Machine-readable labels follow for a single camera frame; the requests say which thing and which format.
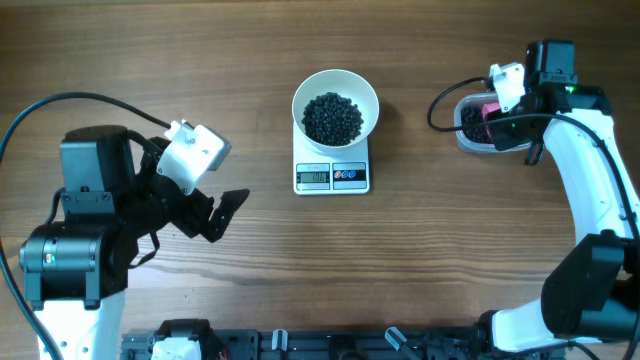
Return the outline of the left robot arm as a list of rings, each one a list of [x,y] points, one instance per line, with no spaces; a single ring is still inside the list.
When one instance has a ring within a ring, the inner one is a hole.
[[[49,218],[23,243],[26,299],[65,359],[114,359],[128,272],[152,259],[138,240],[168,224],[189,238],[222,238],[246,189],[219,200],[197,188],[230,143],[205,126],[173,122],[147,139],[124,126],[68,132],[60,144],[64,186]]]

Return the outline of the pink scoop blue handle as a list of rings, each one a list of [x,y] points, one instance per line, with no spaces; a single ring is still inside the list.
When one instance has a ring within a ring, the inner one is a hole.
[[[489,143],[493,143],[494,139],[492,135],[492,130],[488,125],[488,123],[494,120],[498,120],[502,116],[502,110],[501,110],[500,104],[498,102],[484,104],[481,108],[481,115],[482,115],[481,123],[483,124],[483,127],[482,127],[483,135],[486,137]]]

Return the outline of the clear plastic container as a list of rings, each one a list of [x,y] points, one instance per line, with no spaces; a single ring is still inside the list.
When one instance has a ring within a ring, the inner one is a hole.
[[[454,109],[453,124],[455,127],[474,122],[474,118],[482,114],[485,104],[492,104],[498,101],[495,92],[478,93],[464,97],[458,102]],[[462,130],[456,132],[458,147],[464,152],[473,154],[494,154],[506,152],[518,152],[527,150],[531,143],[519,144],[507,150],[497,150],[492,140],[487,134],[479,134],[477,131]]]

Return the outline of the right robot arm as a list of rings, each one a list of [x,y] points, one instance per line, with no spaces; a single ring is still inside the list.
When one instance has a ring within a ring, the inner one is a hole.
[[[581,85],[575,45],[532,42],[524,63],[494,65],[500,108],[487,128],[499,151],[548,152],[570,204],[576,245],[544,282],[539,299],[493,314],[494,347],[524,353],[573,341],[639,343],[639,198],[614,139],[612,108],[598,86]]]

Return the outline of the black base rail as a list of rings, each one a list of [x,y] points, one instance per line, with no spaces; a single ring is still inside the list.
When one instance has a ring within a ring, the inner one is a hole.
[[[122,336],[122,359],[563,359],[557,345],[543,350],[501,351],[488,328],[425,331],[302,332],[212,329],[207,320],[167,320],[154,331]]]

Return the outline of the white bowl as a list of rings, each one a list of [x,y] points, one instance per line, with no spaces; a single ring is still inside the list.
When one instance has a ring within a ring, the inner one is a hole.
[[[318,153],[351,149],[372,133],[380,115],[378,96],[362,76],[323,70],[304,80],[292,99],[294,128]]]

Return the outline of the black beans in bowl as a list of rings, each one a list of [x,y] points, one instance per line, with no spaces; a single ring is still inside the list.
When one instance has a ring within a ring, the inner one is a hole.
[[[335,92],[310,100],[301,120],[305,135],[326,146],[346,146],[362,130],[364,120],[357,104]]]

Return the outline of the white digital kitchen scale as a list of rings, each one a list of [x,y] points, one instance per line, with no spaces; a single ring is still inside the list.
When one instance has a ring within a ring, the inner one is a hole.
[[[370,190],[368,139],[334,153],[321,153],[294,126],[293,190],[300,196],[358,195]]]

